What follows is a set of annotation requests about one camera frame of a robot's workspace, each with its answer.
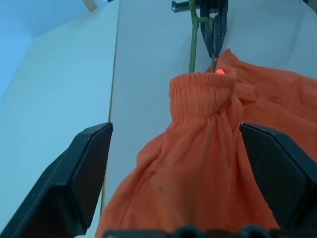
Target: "orange fabric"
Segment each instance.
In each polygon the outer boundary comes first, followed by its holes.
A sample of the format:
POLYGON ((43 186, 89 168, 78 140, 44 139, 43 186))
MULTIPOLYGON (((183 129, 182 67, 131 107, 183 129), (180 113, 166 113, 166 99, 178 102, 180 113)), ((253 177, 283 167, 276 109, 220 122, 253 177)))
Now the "orange fabric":
POLYGON ((229 50, 216 68, 170 83, 172 123, 137 156, 137 166, 104 209, 96 237, 110 229, 185 224, 237 231, 278 225, 254 180, 242 121, 289 134, 317 161, 317 83, 296 73, 240 62, 229 50))

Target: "cloth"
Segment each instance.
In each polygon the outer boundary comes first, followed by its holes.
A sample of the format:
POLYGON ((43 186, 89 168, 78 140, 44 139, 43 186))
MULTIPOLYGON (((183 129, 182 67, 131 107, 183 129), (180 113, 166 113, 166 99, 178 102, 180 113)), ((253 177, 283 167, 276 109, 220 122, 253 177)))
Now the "cloth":
POLYGON ((290 135, 317 161, 317 82, 240 62, 225 51, 225 73, 191 73, 170 82, 172 123, 138 154, 137 166, 104 209, 96 231, 182 225, 238 231, 278 225, 255 180, 241 122, 290 135))

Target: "wall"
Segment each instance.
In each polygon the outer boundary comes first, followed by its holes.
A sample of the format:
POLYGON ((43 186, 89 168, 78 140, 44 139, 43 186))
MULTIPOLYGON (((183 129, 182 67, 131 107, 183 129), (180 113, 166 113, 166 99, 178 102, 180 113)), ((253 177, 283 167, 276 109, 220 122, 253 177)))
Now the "wall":
MULTIPOLYGON (((0 231, 83 129, 108 121, 119 1, 35 38, 0 108, 0 231)), ((86 237, 94 237, 100 201, 86 237)))
MULTIPOLYGON (((106 203, 136 166, 137 153, 170 124, 169 81, 188 72, 190 13, 173 13, 170 5, 121 0, 106 203)), ((316 14, 302 0, 229 0, 227 20, 223 50, 316 78, 316 14)), ((205 71, 210 60, 200 33, 197 47, 196 71, 205 71)))
POLYGON ((31 41, 31 33, 0 1, 0 104, 31 41))

